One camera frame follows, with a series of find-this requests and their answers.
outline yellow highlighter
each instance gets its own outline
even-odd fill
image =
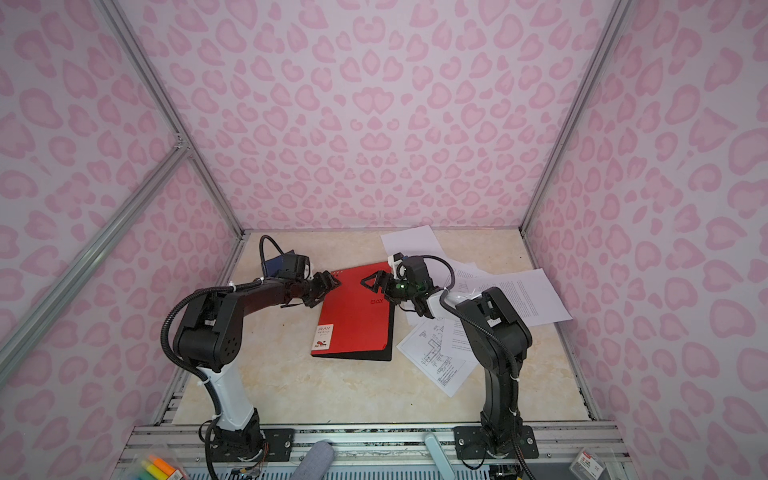
[[[152,462],[154,466],[162,470],[165,475],[168,475],[170,477],[176,472],[176,469],[168,465],[165,462],[165,460],[163,460],[162,458],[156,457],[154,455],[149,455],[148,457],[149,457],[149,461]]]
[[[157,480],[168,480],[168,475],[165,475],[163,471],[154,466],[154,464],[151,464],[146,460],[142,460],[141,466],[144,467],[144,470],[149,472],[149,474],[155,477]]]

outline white label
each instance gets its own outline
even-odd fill
[[[594,480],[598,480],[600,478],[600,475],[603,473],[603,470],[605,468],[601,467],[592,457],[586,452],[582,452],[578,456],[578,464],[584,467],[584,470],[587,471],[587,473],[594,478]]]
[[[315,332],[315,339],[312,341],[312,351],[328,350],[331,348],[331,335],[333,334],[333,324],[318,325]]]

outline red folder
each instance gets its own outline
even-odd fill
[[[395,306],[360,285],[360,280],[388,270],[387,262],[355,266],[332,274],[341,286],[323,301],[312,356],[337,359],[392,360]]]

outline pink heart pattern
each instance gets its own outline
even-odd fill
[[[237,8],[124,9],[240,221],[257,229],[518,226],[611,7],[227,4]],[[165,45],[169,31],[186,47]],[[416,154],[427,163],[415,167]],[[469,185],[456,205],[438,202],[446,179]],[[528,194],[512,201],[515,191]]]
[[[51,232],[45,225],[39,237]],[[161,320],[216,280],[233,240],[182,164],[0,392],[1,477],[100,478],[110,470],[174,370],[157,342]],[[176,249],[184,254],[165,260]],[[160,270],[161,291],[145,288]]]
[[[768,442],[768,8],[754,5],[638,2],[533,223],[601,416],[649,480],[768,476],[754,448]]]
[[[173,142],[89,2],[6,5],[0,344]]]

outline marble tabletop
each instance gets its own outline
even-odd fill
[[[313,270],[338,270],[386,260],[382,230],[269,233],[288,251],[310,257]],[[250,236],[232,280],[261,276],[259,238]],[[454,260],[476,262],[489,273],[530,270],[517,230],[436,230]],[[477,422],[485,401],[481,366],[448,397],[397,348],[391,362],[324,359],[310,355],[320,308],[270,307],[245,318],[237,363],[243,385],[264,424]],[[412,327],[395,313],[395,344]],[[520,411],[524,420],[589,420],[554,325],[531,328],[533,347],[523,364]],[[200,424],[213,414],[205,388],[192,378],[173,423]]]

